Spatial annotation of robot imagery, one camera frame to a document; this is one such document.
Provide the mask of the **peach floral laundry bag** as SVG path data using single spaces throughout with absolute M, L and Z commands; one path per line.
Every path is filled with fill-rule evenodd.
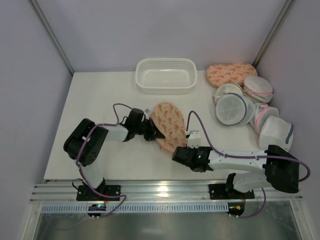
M 170 102 L 161 102 L 153 109 L 150 118 L 157 129 L 164 135 L 156 141 L 169 153 L 177 147 L 186 147 L 186 125 L 182 112 Z

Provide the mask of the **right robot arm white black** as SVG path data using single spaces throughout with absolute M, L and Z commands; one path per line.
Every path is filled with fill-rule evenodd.
M 172 160 L 193 172 L 231 170 L 224 190 L 232 198 L 268 187 L 288 194 L 299 192 L 300 165 L 296 158 L 276 145 L 270 145 L 265 151 L 244 152 L 239 156 L 224 151 L 217 153 L 209 146 L 179 146 Z

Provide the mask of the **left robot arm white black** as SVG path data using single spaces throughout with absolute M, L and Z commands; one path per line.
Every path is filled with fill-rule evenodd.
M 102 195 L 105 179 L 96 163 L 102 146 L 105 142 L 128 142 L 136 135 L 147 142 L 165 138 L 145 111 L 132 108 L 116 124 L 97 124 L 84 118 L 65 141 L 63 150 L 74 160 L 84 186 Z

